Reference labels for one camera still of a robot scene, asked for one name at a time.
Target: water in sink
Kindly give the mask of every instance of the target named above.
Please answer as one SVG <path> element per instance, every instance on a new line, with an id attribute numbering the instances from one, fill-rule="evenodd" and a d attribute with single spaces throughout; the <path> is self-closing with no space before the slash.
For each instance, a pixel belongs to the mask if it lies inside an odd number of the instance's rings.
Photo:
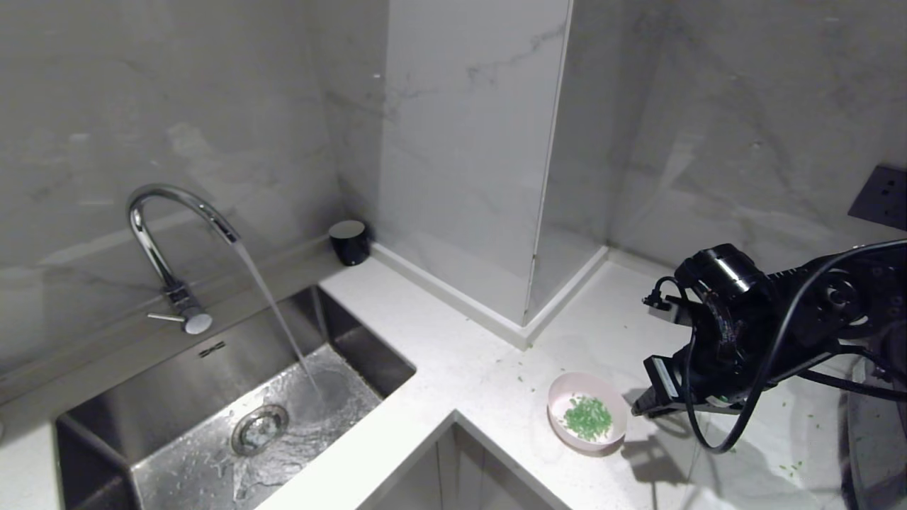
<path id="1" fill-rule="evenodd" d="M 141 508 L 254 508 L 381 402 L 329 345 L 307 361 L 324 406 L 293 365 L 134 466 Z M 287 410 L 287 431 L 253 456 L 236 455 L 233 427 L 271 402 Z"/>

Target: marble countertop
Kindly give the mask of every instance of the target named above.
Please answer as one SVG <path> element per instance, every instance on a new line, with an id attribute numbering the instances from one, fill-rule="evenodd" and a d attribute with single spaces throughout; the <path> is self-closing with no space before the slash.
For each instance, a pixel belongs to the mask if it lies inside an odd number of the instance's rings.
<path id="1" fill-rule="evenodd" d="M 559 374 L 590 372 L 631 394 L 649 386 L 644 358 L 670 355 L 688 341 L 688 329 L 639 303 L 667 273 L 613 252 L 525 352 L 379 261 L 328 277 L 325 291 L 417 371 L 260 508 L 298 508 L 301 498 L 316 508 L 368 508 L 454 421 L 554 508 L 845 508 L 840 393 L 805 380 L 766 392 L 735 451 L 723 456 L 704 453 L 684 417 L 632 417 L 626 438 L 607 455 L 583 455 L 553 434 L 545 396 Z M 140 343 L 149 356 L 162 356 Z M 60 508 L 51 419 L 137 373 L 125 356 L 115 353 L 0 407 L 7 423 L 28 423 L 0 445 L 0 508 Z M 714 442 L 732 423 L 703 419 Z"/>

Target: faucet lever handle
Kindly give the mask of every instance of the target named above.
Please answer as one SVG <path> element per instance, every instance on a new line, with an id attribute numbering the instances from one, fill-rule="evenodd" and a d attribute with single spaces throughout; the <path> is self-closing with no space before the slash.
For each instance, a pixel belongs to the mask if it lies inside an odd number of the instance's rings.
<path id="1" fill-rule="evenodd" d="M 158 320 L 170 320 L 172 322 L 186 322 L 185 317 L 180 317 L 179 315 L 170 315 L 166 313 L 154 313 L 152 311 L 146 314 L 148 319 L 158 319 Z"/>
<path id="2" fill-rule="evenodd" d="M 166 313 L 148 312 L 146 315 L 149 319 L 169 320 L 172 322 L 182 323 L 182 330 L 190 335 L 204 333 L 211 327 L 211 316 L 201 308 L 192 307 L 183 310 L 183 315 L 169 315 Z"/>

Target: black cable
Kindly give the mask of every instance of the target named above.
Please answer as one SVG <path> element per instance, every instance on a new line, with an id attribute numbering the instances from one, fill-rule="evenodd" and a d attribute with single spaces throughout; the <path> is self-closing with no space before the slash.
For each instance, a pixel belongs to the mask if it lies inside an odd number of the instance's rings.
<path id="1" fill-rule="evenodd" d="M 659 309 L 662 311 L 670 310 L 670 303 L 666 303 L 665 300 L 661 298 L 661 285 L 666 281 L 673 283 L 674 286 L 678 288 L 678 291 L 681 294 L 680 297 L 683 298 L 685 302 L 689 302 L 689 298 L 687 297 L 687 290 L 680 286 L 680 282 L 677 281 L 677 279 L 673 276 L 664 276 L 659 278 L 658 281 L 655 282 L 655 287 L 652 288 L 652 291 L 648 296 L 642 299 L 642 303 L 654 309 Z"/>
<path id="2" fill-rule="evenodd" d="M 878 244 L 870 244 L 861 246 L 859 248 L 854 248 L 852 250 L 845 251 L 844 253 L 839 253 L 834 257 L 826 260 L 824 264 L 819 266 L 817 270 L 809 275 L 809 277 L 797 290 L 796 294 L 794 294 L 794 297 L 791 299 L 790 304 L 787 305 L 787 312 L 785 312 L 785 316 L 781 320 L 781 324 L 778 325 L 778 329 L 775 332 L 775 338 L 772 339 L 768 355 L 765 357 L 765 359 L 762 360 L 762 364 L 759 366 L 759 371 L 756 373 L 756 380 L 753 382 L 753 386 L 749 389 L 749 395 L 747 395 L 746 397 L 746 403 L 744 404 L 743 410 L 740 412 L 740 415 L 737 416 L 737 419 L 734 422 L 734 426 L 731 428 L 731 431 L 727 433 L 725 439 L 718 446 L 712 446 L 706 441 L 705 436 L 703 436 L 702 434 L 702 430 L 699 429 L 699 423 L 696 420 L 696 413 L 693 410 L 693 402 L 689 398 L 689 367 L 693 358 L 693 348 L 696 346 L 696 330 L 695 328 L 693 329 L 693 335 L 690 337 L 689 349 L 687 352 L 687 363 L 684 367 L 683 391 L 684 399 L 687 401 L 687 416 L 689 417 L 690 425 L 693 427 L 693 433 L 696 434 L 696 438 L 699 440 L 699 443 L 701 443 L 706 450 L 712 453 L 723 454 L 737 442 L 740 436 L 743 435 L 743 430 L 744 428 L 746 428 L 746 424 L 749 423 L 749 418 L 753 416 L 753 411 L 756 410 L 756 403 L 758 403 L 759 401 L 759 396 L 762 395 L 762 391 L 766 388 L 768 378 L 771 377 L 772 366 L 775 364 L 775 358 L 777 358 L 778 356 L 778 351 L 781 350 L 781 344 L 783 343 L 785 334 L 787 333 L 787 328 L 790 326 L 790 322 L 794 318 L 794 313 L 796 312 L 797 305 L 800 304 L 800 301 L 803 299 L 806 291 L 813 286 L 813 284 L 819 279 L 819 277 L 824 275 L 834 266 L 840 264 L 842 261 L 850 259 L 851 257 L 854 257 L 856 255 L 888 250 L 889 248 L 897 248 L 899 246 L 907 246 L 907 239 L 890 240 L 887 242 L 880 242 Z"/>
<path id="3" fill-rule="evenodd" d="M 826 374 L 820 374 L 819 372 L 814 372 L 813 370 L 806 370 L 797 374 L 797 376 L 804 378 L 808 381 L 817 382 L 819 384 L 824 384 L 830 387 L 837 387 L 839 389 L 845 389 L 847 391 L 852 391 L 854 393 L 859 393 L 860 395 L 868 395 L 869 397 L 883 398 L 885 400 L 891 400 L 894 402 L 907 402 L 907 393 L 903 391 L 895 391 L 893 389 L 887 389 L 884 387 L 870 386 L 867 384 L 860 384 L 857 382 L 849 381 L 847 379 L 836 378 L 834 376 L 828 376 Z"/>
<path id="4" fill-rule="evenodd" d="M 907 384 L 907 374 L 889 363 L 887 359 L 879 356 L 878 354 L 875 354 L 868 348 L 861 346 L 841 346 L 841 354 L 856 354 L 869 359 L 876 367 L 884 370 L 886 374 L 898 379 L 904 384 Z"/>

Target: baseboard trim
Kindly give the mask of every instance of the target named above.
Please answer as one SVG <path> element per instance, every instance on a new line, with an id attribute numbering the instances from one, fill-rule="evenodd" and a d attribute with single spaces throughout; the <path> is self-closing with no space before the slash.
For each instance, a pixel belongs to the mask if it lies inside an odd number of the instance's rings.
<path id="1" fill-rule="evenodd" d="M 599 248 L 551 298 L 551 301 L 541 309 L 539 314 L 529 324 L 521 326 L 441 281 L 435 275 L 404 259 L 386 246 L 380 243 L 372 245 L 372 256 L 377 260 L 520 350 L 526 350 L 532 346 L 532 342 L 551 323 L 551 320 L 589 281 L 595 270 L 601 267 L 601 264 L 608 258 L 608 253 L 608 247 Z"/>

